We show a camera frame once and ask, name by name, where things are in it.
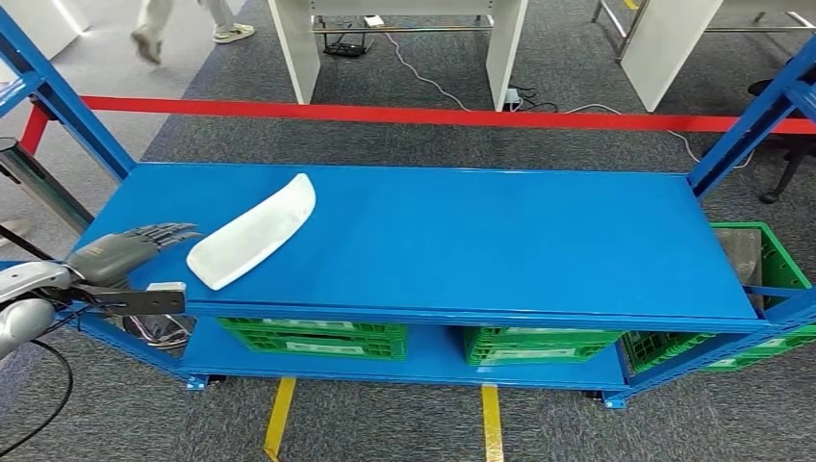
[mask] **lower shelf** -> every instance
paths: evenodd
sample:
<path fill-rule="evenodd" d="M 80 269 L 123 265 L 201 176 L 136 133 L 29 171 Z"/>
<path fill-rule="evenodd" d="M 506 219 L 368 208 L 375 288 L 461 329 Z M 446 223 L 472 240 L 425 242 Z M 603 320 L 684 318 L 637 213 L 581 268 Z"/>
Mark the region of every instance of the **lower shelf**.
<path fill-rule="evenodd" d="M 410 325 L 407 359 L 401 362 L 305 354 L 255 353 L 214 319 L 198 321 L 182 359 L 182 370 L 298 378 L 437 384 L 499 384 L 569 390 L 628 388 L 620 352 L 611 345 L 585 363 L 468 366 L 461 332 L 440 325 Z"/>

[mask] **red barrier tape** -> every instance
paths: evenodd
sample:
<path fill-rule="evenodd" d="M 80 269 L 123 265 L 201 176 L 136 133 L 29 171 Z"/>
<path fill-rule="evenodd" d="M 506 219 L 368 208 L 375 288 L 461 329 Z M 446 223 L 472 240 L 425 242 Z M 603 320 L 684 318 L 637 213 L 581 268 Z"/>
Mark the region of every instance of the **red barrier tape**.
<path fill-rule="evenodd" d="M 184 114 L 191 116 L 241 116 L 303 118 L 344 122 L 418 123 L 506 128 L 577 128 L 596 130 L 674 130 L 678 132 L 725 132 L 736 117 L 712 115 L 612 115 L 495 113 L 439 109 L 381 108 L 373 106 L 297 105 L 250 101 L 206 101 L 193 99 L 119 98 L 83 96 L 91 109 L 135 113 Z M 788 119 L 774 133 L 816 134 L 807 119 Z"/>
<path fill-rule="evenodd" d="M 32 156 L 37 153 L 42 134 L 45 133 L 45 126 L 48 124 L 48 115 L 37 105 L 31 105 L 31 113 L 28 116 L 25 131 L 23 132 L 20 144 Z"/>

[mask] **person's leg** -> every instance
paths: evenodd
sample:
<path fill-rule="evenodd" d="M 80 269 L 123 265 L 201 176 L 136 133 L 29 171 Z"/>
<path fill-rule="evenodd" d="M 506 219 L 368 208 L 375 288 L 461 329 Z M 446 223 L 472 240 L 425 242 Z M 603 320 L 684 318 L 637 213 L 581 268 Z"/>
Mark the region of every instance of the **person's leg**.
<path fill-rule="evenodd" d="M 254 27 L 235 22 L 235 16 L 226 0 L 198 0 L 198 3 L 206 8 L 213 17 L 213 22 L 216 24 L 213 40 L 216 43 L 230 43 L 255 34 Z"/>
<path fill-rule="evenodd" d="M 160 64 L 162 52 L 162 32 L 173 10 L 173 0 L 142 0 L 136 30 L 131 38 L 136 42 L 139 56 Z"/>

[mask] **robot finger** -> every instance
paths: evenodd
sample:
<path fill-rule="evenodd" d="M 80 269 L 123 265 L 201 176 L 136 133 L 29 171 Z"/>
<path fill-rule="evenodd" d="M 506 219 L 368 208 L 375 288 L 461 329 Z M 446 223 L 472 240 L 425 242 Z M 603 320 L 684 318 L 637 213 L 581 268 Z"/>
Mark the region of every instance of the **robot finger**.
<path fill-rule="evenodd" d="M 154 241 L 154 243 L 159 250 L 162 250 L 169 245 L 178 244 L 182 241 L 186 241 L 187 239 L 200 238 L 201 236 L 204 235 L 196 232 L 180 233 L 172 236 L 164 236 L 161 239 Z"/>

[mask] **floor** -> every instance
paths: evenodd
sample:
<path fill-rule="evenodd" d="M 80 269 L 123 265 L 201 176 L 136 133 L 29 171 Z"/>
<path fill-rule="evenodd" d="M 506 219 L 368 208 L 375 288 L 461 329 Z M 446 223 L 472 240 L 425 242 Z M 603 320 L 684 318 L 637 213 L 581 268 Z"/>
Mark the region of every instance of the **floor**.
<path fill-rule="evenodd" d="M 232 2 L 236 10 L 241 7 L 241 21 L 255 24 L 258 34 L 218 47 L 207 40 L 206 14 L 195 2 L 177 2 L 165 64 L 159 68 L 133 57 L 127 32 L 136 15 L 135 2 L 81 3 L 94 27 L 55 60 L 81 93 L 293 99 L 266 2 Z M 613 63 L 608 21 L 588 21 L 593 7 L 592 0 L 531 1 L 512 82 L 536 88 L 541 102 L 554 102 L 562 110 L 597 102 L 641 112 Z M 632 14 L 626 2 L 616 3 L 616 8 Z M 490 107 L 479 64 L 486 50 L 484 37 L 396 39 L 408 62 L 467 107 Z M 750 101 L 745 87 L 772 77 L 802 41 L 792 36 L 707 36 L 659 112 L 739 114 Z M 382 38 L 362 59 L 322 59 L 315 102 L 453 107 L 414 80 Z M 25 116 L 18 111 L 4 118 L 0 135 L 18 134 Z M 664 133 L 101 116 L 129 152 L 155 161 L 669 171 L 693 164 L 681 142 Z M 689 138 L 698 153 L 716 140 L 710 134 Z M 49 128 L 38 157 L 94 211 L 114 187 L 59 127 Z M 779 156 L 757 155 L 706 198 L 705 209 L 712 220 L 767 221 L 805 273 L 814 274 L 816 231 L 810 216 L 816 192 L 808 186 L 816 165 L 805 161 L 780 203 L 764 206 L 755 198 L 775 183 L 782 168 Z M 69 250 L 75 238 L 26 196 L 0 182 L 0 197 L 0 217 L 29 217 L 36 225 L 32 239 L 37 244 L 58 255 Z M 0 249 L 0 258 L 21 257 Z M 204 393 L 189 394 L 147 366 L 75 333 L 59 333 L 52 341 L 77 374 L 75 395 L 51 426 L 9 460 L 268 460 L 261 444 L 275 380 L 230 379 Z M 634 399 L 621 412 L 603 410 L 576 393 L 501 389 L 505 460 L 810 460 L 816 449 L 810 438 L 816 364 L 809 358 L 814 353 L 816 347 L 806 346 L 744 372 L 693 375 Z M 64 383 L 59 365 L 35 352 L 17 354 L 13 366 L 28 379 L 16 391 L 4 386 L 0 447 L 38 424 L 59 399 Z M 5 368 L 0 377 L 8 377 Z M 280 455 L 283 462 L 483 460 L 481 419 L 476 388 L 302 380 L 294 391 Z"/>

